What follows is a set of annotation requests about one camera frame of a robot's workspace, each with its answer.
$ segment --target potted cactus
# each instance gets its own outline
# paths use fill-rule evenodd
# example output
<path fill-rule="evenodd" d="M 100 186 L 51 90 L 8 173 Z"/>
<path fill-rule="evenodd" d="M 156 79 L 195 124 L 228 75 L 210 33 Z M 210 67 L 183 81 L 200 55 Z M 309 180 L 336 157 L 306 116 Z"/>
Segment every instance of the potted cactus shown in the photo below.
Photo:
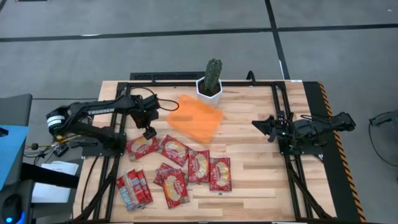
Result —
<path fill-rule="evenodd" d="M 211 59 L 206 67 L 205 76 L 197 80 L 197 99 L 210 105 L 217 106 L 223 93 L 220 73 L 223 69 L 221 60 Z"/>

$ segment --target yellow and black hazard tape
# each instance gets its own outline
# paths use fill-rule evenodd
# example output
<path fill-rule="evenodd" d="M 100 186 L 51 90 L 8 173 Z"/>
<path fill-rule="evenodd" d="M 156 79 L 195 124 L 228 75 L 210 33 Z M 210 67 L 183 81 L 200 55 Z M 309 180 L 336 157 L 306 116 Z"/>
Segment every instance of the yellow and black hazard tape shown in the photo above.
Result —
<path fill-rule="evenodd" d="M 319 83 L 319 86 L 321 88 L 323 101 L 325 102 L 325 106 L 326 106 L 326 110 L 328 111 L 328 115 L 329 115 L 329 117 L 332 117 L 333 113 L 331 112 L 331 108 L 329 106 L 328 96 L 326 95 L 325 87 L 323 86 L 322 83 Z M 334 134 L 335 134 L 338 151 L 340 152 L 340 157 L 341 157 L 341 160 L 343 161 L 343 166 L 344 166 L 345 172 L 347 174 L 347 180 L 349 182 L 349 187 L 351 188 L 351 191 L 352 191 L 353 197 L 354 197 L 354 201 L 355 201 L 356 207 L 358 209 L 359 218 L 361 219 L 361 222 L 366 222 L 365 216 L 363 215 L 361 202 L 359 201 L 358 194 L 356 193 L 353 176 L 348 167 L 348 162 L 347 162 L 346 154 L 344 153 L 341 139 L 340 139 L 337 131 L 334 131 Z"/>

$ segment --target red snack packet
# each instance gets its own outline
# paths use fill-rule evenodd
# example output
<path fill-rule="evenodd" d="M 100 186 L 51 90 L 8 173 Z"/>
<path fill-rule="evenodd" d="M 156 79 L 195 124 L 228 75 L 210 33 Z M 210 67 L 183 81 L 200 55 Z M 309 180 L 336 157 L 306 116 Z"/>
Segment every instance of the red snack packet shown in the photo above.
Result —
<path fill-rule="evenodd" d="M 232 190 L 231 160 L 229 158 L 210 159 L 210 190 Z"/>
<path fill-rule="evenodd" d="M 148 203 L 149 202 L 153 202 L 152 195 L 150 194 L 150 190 L 149 190 L 149 187 L 148 187 L 148 184 L 147 184 L 147 179 L 145 178 L 144 171 L 143 170 L 138 171 L 137 172 L 137 176 L 138 176 L 138 179 L 139 179 L 139 183 L 140 183 L 142 189 L 144 190 L 144 193 L 145 193 L 145 196 L 146 196 L 146 198 L 148 200 Z"/>
<path fill-rule="evenodd" d="M 184 177 L 180 169 L 169 170 L 162 175 L 162 179 L 163 191 L 169 208 L 189 202 Z"/>
<path fill-rule="evenodd" d="M 189 151 L 188 176 L 189 182 L 209 182 L 210 151 Z"/>
<path fill-rule="evenodd" d="M 141 188 L 139 183 L 139 178 L 137 176 L 137 172 L 135 170 L 130 170 L 127 173 L 127 181 L 131 185 L 132 192 L 131 195 L 138 201 L 139 205 L 145 205 L 148 203 L 148 199 L 145 196 L 144 190 Z"/>
<path fill-rule="evenodd" d="M 132 202 L 129 192 L 127 191 L 127 187 L 124 183 L 123 177 L 120 177 L 116 180 L 116 185 L 118 186 L 119 193 L 122 196 L 124 205 L 126 206 L 127 210 L 133 210 L 135 205 Z"/>
<path fill-rule="evenodd" d="M 162 165 L 160 165 L 159 169 L 157 169 L 155 171 L 156 176 L 154 179 L 154 183 L 159 186 L 162 186 L 162 175 L 164 173 L 168 172 L 170 169 L 176 169 L 176 168 L 173 168 L 172 166 L 167 165 L 166 163 L 162 163 Z M 184 176 L 184 184 L 185 184 L 185 186 L 187 186 L 188 185 L 188 174 L 182 172 L 182 175 Z"/>
<path fill-rule="evenodd" d="M 173 160 L 178 165 L 184 166 L 184 163 L 188 158 L 188 150 L 188 146 L 180 143 L 169 135 L 166 135 L 160 144 L 158 152 Z"/>
<path fill-rule="evenodd" d="M 159 149 L 159 140 L 156 137 L 147 140 L 144 136 L 127 142 L 126 150 L 129 153 L 131 161 L 141 158 L 142 156 L 155 152 Z"/>

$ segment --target white paper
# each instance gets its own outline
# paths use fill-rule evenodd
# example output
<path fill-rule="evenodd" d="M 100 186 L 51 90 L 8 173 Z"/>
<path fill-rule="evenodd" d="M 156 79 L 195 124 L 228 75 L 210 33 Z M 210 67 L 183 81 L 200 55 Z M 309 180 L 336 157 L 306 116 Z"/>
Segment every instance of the white paper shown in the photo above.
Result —
<path fill-rule="evenodd" d="M 42 168 L 75 175 L 79 165 L 69 162 L 53 161 L 50 164 L 42 164 Z M 66 187 L 36 183 L 33 189 L 32 203 L 65 203 L 68 202 L 69 193 L 70 189 Z"/>

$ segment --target black floor stripe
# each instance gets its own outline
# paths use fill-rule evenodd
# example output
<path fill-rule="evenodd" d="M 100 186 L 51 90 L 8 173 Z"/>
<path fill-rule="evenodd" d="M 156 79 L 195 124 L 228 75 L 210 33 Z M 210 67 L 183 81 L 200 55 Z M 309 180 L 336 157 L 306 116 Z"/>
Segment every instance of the black floor stripe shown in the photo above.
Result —
<path fill-rule="evenodd" d="M 98 98 L 33 98 L 32 100 L 98 100 Z"/>
<path fill-rule="evenodd" d="M 1 9 L 3 9 L 4 5 L 6 4 L 6 2 L 7 2 L 7 0 L 2 0 L 0 2 L 0 12 L 1 12 Z"/>
<path fill-rule="evenodd" d="M 115 39 L 132 37 L 167 37 L 176 35 L 207 35 L 207 34 L 249 34 L 270 32 L 271 28 L 238 28 L 238 29 L 210 29 L 210 30 L 178 30 L 164 32 L 137 32 L 122 34 L 87 34 L 87 35 L 64 35 L 48 37 L 2 37 L 0 42 L 31 42 L 51 40 L 91 40 L 91 39 Z"/>
<path fill-rule="evenodd" d="M 267 6 L 269 22 L 271 23 L 272 35 L 274 36 L 276 52 L 278 54 L 279 63 L 280 63 L 281 69 L 282 69 L 283 79 L 290 80 L 289 71 L 287 70 L 285 54 L 284 54 L 284 50 L 282 48 L 282 44 L 280 42 L 280 38 L 279 38 L 277 26 L 276 26 L 276 21 L 275 21 L 274 12 L 273 12 L 272 6 L 271 6 L 271 1 L 270 0 L 265 0 L 265 2 L 266 2 L 266 6 Z"/>
<path fill-rule="evenodd" d="M 387 29 L 398 28 L 398 24 L 374 24 L 374 25 L 348 25 L 348 26 L 313 26 L 313 27 L 281 27 L 279 32 L 297 31 L 323 31 L 323 30 L 360 30 L 360 29 Z"/>

